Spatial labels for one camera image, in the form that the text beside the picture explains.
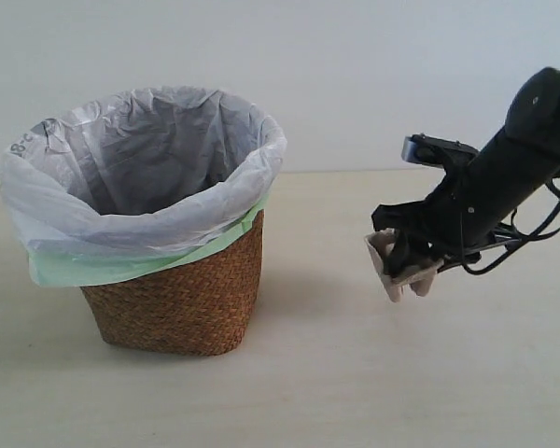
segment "white wall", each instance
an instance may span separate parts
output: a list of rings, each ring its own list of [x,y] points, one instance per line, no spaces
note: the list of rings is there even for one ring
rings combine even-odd
[[[545,65],[560,0],[1,0],[0,152],[95,97],[199,84],[275,115],[287,170],[393,168],[406,133],[482,145]]]

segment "brown wicker basket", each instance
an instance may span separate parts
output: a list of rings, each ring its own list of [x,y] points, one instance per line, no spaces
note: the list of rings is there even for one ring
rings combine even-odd
[[[127,282],[82,287],[106,343],[151,352],[221,355],[242,341],[261,274],[263,211],[221,252]]]

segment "wastebasket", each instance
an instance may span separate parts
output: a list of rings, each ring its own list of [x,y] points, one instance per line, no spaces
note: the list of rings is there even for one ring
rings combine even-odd
[[[39,123],[0,185],[32,279],[80,287],[105,342],[184,355],[242,341],[264,206],[287,140],[256,105],[193,87],[117,93]]]

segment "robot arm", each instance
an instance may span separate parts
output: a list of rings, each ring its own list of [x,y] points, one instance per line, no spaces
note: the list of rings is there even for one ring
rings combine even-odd
[[[459,142],[416,134],[405,139],[404,160],[441,167],[445,177],[422,201],[381,204],[372,213],[376,232],[394,232],[382,274],[402,277],[420,259],[440,262],[437,272],[462,266],[488,273],[524,245],[554,236],[543,233],[560,214],[560,71],[544,68],[518,91],[502,128],[478,151]],[[535,231],[513,224],[517,207],[546,186],[559,200]],[[512,223],[503,222],[512,214]],[[490,266],[472,270],[484,250],[504,246]]]

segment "white plastic bag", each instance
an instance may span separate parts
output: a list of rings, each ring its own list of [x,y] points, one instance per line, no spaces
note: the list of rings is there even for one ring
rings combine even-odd
[[[178,257],[266,196],[286,147],[276,121],[237,96],[126,91],[24,134],[2,159],[1,193],[36,254]]]

